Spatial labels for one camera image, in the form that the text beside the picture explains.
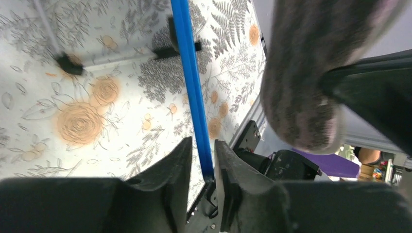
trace purple object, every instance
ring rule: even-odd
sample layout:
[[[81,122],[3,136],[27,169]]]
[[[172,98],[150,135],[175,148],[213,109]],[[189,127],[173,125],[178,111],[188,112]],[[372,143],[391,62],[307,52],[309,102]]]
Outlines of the purple object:
[[[301,154],[305,158],[311,160],[314,164],[319,166],[319,169],[328,176],[356,178],[359,174],[359,165],[342,158],[336,154],[330,155],[315,155],[308,154],[297,150],[293,151]]]

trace blue metal bar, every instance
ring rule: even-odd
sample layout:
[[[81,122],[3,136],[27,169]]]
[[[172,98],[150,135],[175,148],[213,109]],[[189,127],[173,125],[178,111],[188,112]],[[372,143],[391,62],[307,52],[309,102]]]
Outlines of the blue metal bar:
[[[188,0],[172,0],[172,11],[179,53],[182,59],[183,73],[185,75],[186,89],[188,91],[200,166],[202,168],[203,178],[205,182],[208,182],[214,179],[212,153],[199,71],[197,68]]]

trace screw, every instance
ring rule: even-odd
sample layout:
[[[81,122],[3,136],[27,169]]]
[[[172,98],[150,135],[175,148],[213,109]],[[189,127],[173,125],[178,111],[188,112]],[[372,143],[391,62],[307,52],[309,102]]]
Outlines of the screw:
[[[255,131],[255,137],[260,137],[260,133],[259,133],[259,131]]]

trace black plastic piece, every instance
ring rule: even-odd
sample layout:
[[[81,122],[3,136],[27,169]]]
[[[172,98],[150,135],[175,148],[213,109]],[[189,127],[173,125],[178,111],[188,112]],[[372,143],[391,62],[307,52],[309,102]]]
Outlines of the black plastic piece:
[[[217,140],[215,177],[222,232],[412,232],[409,204],[384,183],[273,181]]]
[[[73,63],[69,56],[66,53],[61,55],[56,55],[55,58],[56,62],[59,64],[60,68],[68,73],[73,75],[82,75],[83,74],[83,65]]]
[[[237,151],[238,149],[247,149],[253,152],[258,146],[259,141],[259,128],[254,120],[250,120],[243,129],[243,132],[240,134],[239,139],[236,141],[233,150]]]
[[[265,174],[272,160],[268,157],[252,153],[246,149],[239,149],[235,152],[244,162],[256,169],[258,172]]]
[[[222,141],[215,141],[215,177],[221,232],[291,233],[283,187],[256,172]]]
[[[360,60],[328,72],[323,92],[412,155],[412,50]]]
[[[202,45],[200,42],[194,43],[194,47],[196,52],[202,50]],[[153,53],[156,54],[155,60],[179,56],[179,52],[174,50],[173,47],[155,49],[153,50]]]
[[[207,183],[188,212],[187,233],[219,233],[216,184]]]
[[[265,175],[271,180],[311,180],[320,175],[319,166],[291,150],[276,152]]]
[[[169,25],[169,36],[170,36],[170,41],[171,41],[172,46],[166,47],[166,48],[155,49],[153,51],[153,53],[156,54],[155,60],[179,56],[179,46],[177,43],[176,27],[174,26],[173,16],[168,17],[168,25]],[[202,50],[202,44],[200,42],[196,42],[194,44],[194,48],[196,52],[199,52]]]
[[[192,138],[123,182],[114,178],[0,182],[1,232],[185,232]]]

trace floral wallpaper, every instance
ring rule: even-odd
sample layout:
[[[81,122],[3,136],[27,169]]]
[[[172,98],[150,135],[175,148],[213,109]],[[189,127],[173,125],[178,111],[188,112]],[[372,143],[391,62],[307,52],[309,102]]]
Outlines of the floral wallpaper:
[[[171,45],[170,0],[42,2],[62,49],[86,67]],[[250,0],[189,4],[213,147],[231,140],[258,96],[265,56]],[[0,37],[1,178],[127,179],[194,136],[179,57],[67,74],[31,0],[3,1]],[[203,186],[193,149],[189,206]]]

